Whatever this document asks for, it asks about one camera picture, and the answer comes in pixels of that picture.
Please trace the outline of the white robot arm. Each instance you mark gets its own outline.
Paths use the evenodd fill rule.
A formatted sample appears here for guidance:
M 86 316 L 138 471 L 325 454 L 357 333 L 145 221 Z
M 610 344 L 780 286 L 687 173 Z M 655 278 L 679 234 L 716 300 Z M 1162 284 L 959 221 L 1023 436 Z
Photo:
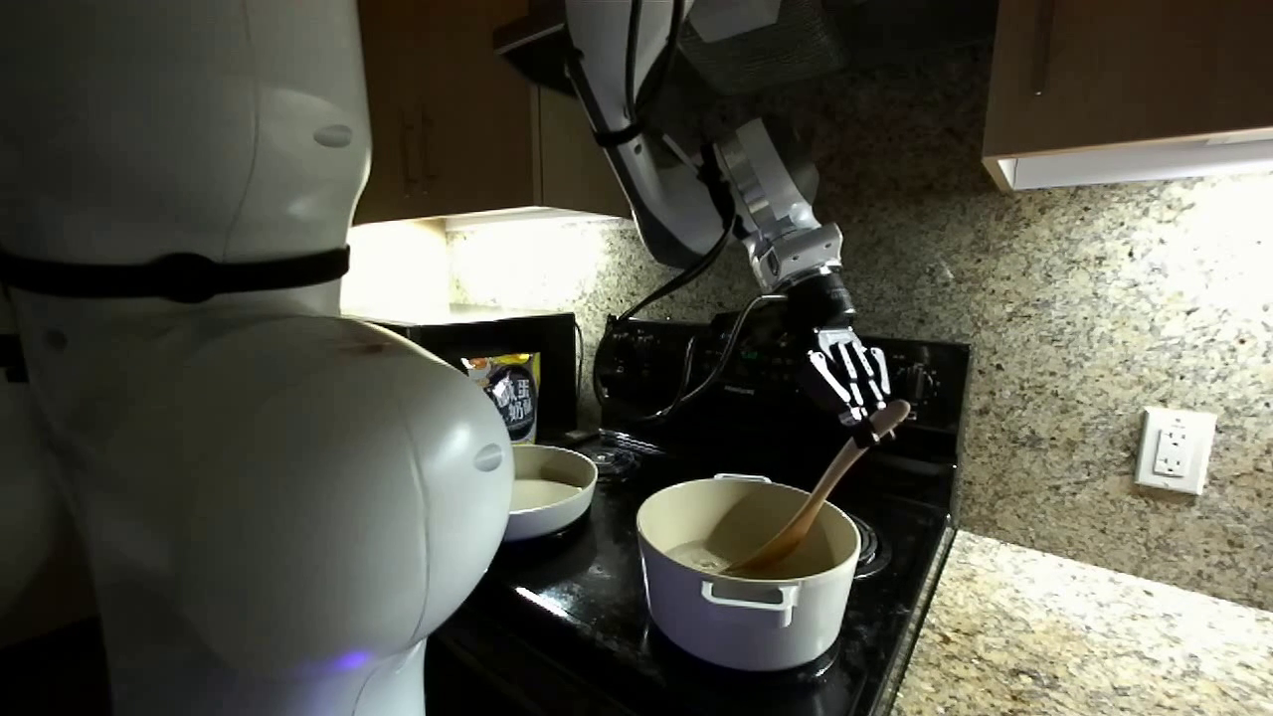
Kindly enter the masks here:
M 0 0 L 3 284 L 117 716 L 426 716 L 515 446 L 333 296 L 353 0 Z

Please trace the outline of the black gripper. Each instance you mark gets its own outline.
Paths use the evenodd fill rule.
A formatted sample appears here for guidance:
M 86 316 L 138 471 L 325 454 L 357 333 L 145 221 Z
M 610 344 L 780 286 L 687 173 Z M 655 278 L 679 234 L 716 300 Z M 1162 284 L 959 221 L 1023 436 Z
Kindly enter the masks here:
M 915 408 L 895 394 L 887 356 L 854 333 L 854 304 L 842 278 L 813 276 L 789 300 L 806 332 L 806 364 L 838 401 L 838 421 L 859 446 L 879 446 L 873 421 L 909 421 Z

